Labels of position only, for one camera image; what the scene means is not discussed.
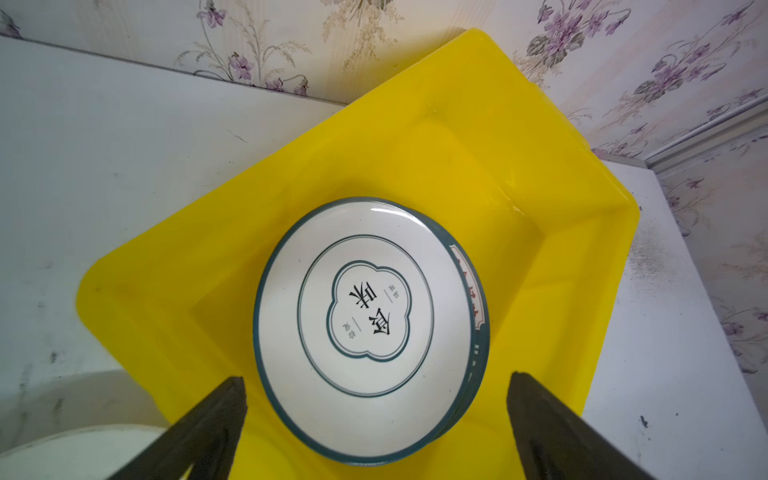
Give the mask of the white plate green quatrefoil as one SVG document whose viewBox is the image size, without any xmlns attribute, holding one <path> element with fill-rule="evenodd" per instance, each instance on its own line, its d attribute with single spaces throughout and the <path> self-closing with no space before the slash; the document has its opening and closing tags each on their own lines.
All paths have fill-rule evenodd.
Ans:
<svg viewBox="0 0 768 480">
<path fill-rule="evenodd" d="M 351 197 L 310 211 L 256 293 L 267 399 L 302 443 L 343 464 L 393 463 L 436 440 L 467 374 L 464 278 L 411 210 Z"/>
</svg>

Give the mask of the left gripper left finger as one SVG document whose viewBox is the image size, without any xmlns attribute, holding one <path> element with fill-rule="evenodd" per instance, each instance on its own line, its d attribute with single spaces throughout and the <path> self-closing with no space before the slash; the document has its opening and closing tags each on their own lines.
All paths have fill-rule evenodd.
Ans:
<svg viewBox="0 0 768 480">
<path fill-rule="evenodd" d="M 231 376 L 113 479 L 227 479 L 245 424 L 244 379 Z"/>
</svg>

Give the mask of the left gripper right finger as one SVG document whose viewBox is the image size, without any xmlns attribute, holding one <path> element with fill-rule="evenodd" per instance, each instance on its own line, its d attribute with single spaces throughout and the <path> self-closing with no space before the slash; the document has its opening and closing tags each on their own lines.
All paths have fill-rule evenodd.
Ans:
<svg viewBox="0 0 768 480">
<path fill-rule="evenodd" d="M 507 412 L 527 479 L 649 479 L 528 373 L 511 375 Z"/>
</svg>

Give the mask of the green rim HAO SHI plate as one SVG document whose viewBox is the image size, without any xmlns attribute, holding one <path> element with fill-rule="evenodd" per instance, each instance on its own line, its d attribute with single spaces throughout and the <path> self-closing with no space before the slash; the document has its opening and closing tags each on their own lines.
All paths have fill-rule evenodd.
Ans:
<svg viewBox="0 0 768 480">
<path fill-rule="evenodd" d="M 488 304 L 485 298 L 480 277 L 473 265 L 470 256 L 461 244 L 438 222 L 423 213 L 411 210 L 411 213 L 422 221 L 432 233 L 440 240 L 444 247 L 455 257 L 457 268 L 462 273 L 466 287 L 467 298 L 471 306 L 472 320 L 472 350 L 468 362 L 468 370 L 463 386 L 459 389 L 455 405 L 447 423 L 438 431 L 434 439 L 447 433 L 464 414 L 469 410 L 474 401 L 488 365 L 491 331 Z"/>
</svg>

